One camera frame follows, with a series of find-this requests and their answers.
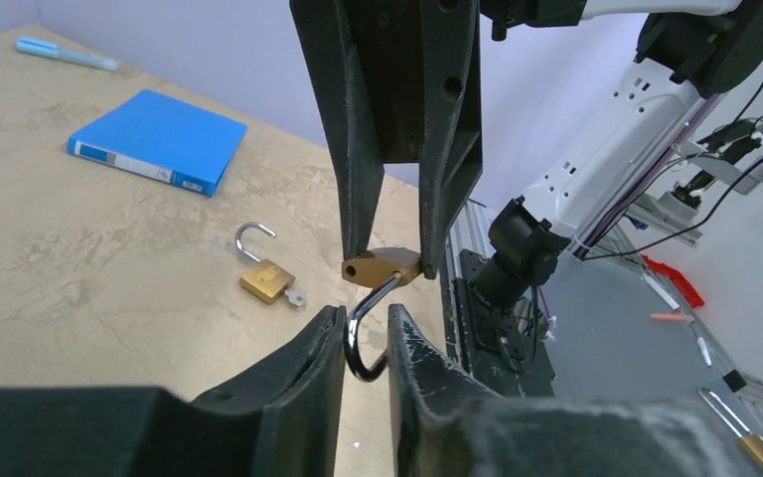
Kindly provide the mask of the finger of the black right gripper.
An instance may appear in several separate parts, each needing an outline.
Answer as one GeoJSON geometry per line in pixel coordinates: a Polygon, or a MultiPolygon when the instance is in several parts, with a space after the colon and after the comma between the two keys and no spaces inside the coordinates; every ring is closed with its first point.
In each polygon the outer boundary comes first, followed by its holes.
{"type": "Polygon", "coordinates": [[[347,3],[289,3],[338,188],[343,258],[368,249],[384,167],[347,3]]]}
{"type": "Polygon", "coordinates": [[[482,173],[477,1],[421,1],[424,119],[419,160],[422,273],[434,279],[451,226],[482,173]]]}

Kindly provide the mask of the light blue marker pen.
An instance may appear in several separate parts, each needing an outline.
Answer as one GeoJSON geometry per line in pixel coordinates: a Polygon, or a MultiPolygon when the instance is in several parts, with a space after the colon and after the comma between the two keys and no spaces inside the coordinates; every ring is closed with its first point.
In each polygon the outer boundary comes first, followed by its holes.
{"type": "Polygon", "coordinates": [[[118,62],[112,58],[65,49],[56,43],[35,37],[18,37],[15,42],[15,48],[18,52],[23,54],[81,65],[98,70],[117,72],[119,69],[118,62]]]}

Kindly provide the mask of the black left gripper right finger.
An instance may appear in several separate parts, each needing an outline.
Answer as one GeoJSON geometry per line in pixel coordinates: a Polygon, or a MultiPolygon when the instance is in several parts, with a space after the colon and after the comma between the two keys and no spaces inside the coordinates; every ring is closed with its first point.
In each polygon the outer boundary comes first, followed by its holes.
{"type": "Polygon", "coordinates": [[[387,312],[398,476],[758,476],[760,467],[693,398],[503,397],[387,312]]]}

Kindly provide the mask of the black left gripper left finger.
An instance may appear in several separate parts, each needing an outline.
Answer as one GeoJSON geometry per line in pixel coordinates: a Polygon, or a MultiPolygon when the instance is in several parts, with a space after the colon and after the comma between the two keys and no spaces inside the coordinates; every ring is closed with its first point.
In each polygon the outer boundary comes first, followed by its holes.
{"type": "Polygon", "coordinates": [[[346,312],[185,400],[157,387],[0,389],[0,476],[330,476],[346,312]]]}

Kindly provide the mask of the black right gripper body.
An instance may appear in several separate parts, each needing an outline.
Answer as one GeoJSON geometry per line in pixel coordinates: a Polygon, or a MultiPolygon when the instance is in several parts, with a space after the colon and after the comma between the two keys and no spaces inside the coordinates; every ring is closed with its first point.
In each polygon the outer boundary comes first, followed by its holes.
{"type": "Polygon", "coordinates": [[[418,1],[374,1],[368,92],[383,161],[416,163],[424,140],[422,14],[418,1]]]}

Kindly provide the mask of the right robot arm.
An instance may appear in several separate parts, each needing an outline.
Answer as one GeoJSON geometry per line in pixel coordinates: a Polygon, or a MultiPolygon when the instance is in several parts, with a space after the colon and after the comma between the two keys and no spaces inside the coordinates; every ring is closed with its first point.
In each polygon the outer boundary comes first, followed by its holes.
{"type": "Polygon", "coordinates": [[[480,22],[573,27],[642,14],[636,53],[604,108],[494,220],[477,281],[511,308],[569,247],[596,244],[659,169],[694,111],[763,61],[763,1],[293,1],[289,5],[338,187],[346,280],[384,293],[434,278],[483,170],[480,22]],[[419,251],[369,247],[388,164],[418,168],[419,251]]]}

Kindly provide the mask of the blue folder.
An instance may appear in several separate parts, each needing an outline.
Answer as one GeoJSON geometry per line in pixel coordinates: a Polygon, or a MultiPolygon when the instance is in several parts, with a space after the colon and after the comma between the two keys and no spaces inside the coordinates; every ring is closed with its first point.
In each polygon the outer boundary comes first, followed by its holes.
{"type": "Polygon", "coordinates": [[[246,132],[242,122],[143,89],[73,132],[66,150],[211,197],[246,132]]]}

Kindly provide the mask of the brass padlock with key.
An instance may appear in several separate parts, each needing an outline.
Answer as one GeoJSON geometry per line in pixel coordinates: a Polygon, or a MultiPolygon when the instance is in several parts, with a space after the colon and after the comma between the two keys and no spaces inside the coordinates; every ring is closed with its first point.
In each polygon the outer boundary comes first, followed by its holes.
{"type": "Polygon", "coordinates": [[[272,260],[259,257],[244,245],[243,236],[250,230],[258,230],[271,238],[277,237],[274,230],[260,222],[243,223],[236,229],[236,249],[254,262],[239,277],[240,287],[266,304],[285,298],[291,306],[303,307],[307,298],[304,292],[294,287],[296,277],[272,260]]]}
{"type": "Polygon", "coordinates": [[[386,351],[368,367],[361,356],[358,334],[365,316],[393,290],[408,285],[422,273],[419,252],[405,247],[379,247],[367,250],[342,263],[343,278],[368,288],[364,297],[348,314],[343,332],[345,359],[351,373],[364,383],[375,381],[385,370],[386,351]]]}

